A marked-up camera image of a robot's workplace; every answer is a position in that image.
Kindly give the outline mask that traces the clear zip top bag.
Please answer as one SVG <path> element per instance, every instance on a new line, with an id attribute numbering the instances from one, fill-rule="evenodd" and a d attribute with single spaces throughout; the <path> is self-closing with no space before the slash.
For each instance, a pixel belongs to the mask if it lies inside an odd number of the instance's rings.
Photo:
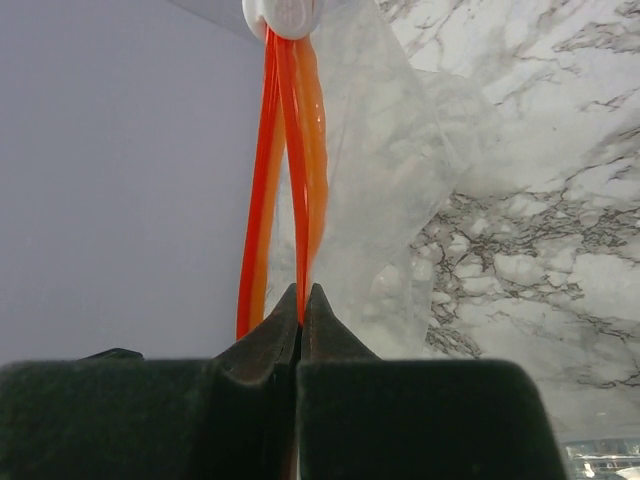
<path id="1" fill-rule="evenodd" d="M 323 287 L 387 358 L 421 353 L 433 279 L 409 247 L 492 141 L 491 107 L 462 77 L 409 62 L 373 1 L 246 1 L 264 44 L 262 105 L 236 333 L 288 286 Z"/>

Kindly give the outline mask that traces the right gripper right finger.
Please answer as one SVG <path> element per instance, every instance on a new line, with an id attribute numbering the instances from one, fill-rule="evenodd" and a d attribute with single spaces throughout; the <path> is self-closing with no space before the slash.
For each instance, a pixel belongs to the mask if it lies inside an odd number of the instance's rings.
<path id="1" fill-rule="evenodd" d="M 297 367 L 305 479 L 563 479 L 540 394 L 502 360 L 384 360 L 314 286 Z"/>

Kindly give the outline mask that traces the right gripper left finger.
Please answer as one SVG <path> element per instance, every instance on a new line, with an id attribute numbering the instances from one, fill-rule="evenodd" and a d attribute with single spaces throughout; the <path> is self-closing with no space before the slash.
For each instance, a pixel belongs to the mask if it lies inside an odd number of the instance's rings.
<path id="1" fill-rule="evenodd" d="M 111 349 L 1 370 L 5 479 L 283 479 L 299 354 L 296 294 L 213 358 Z"/>

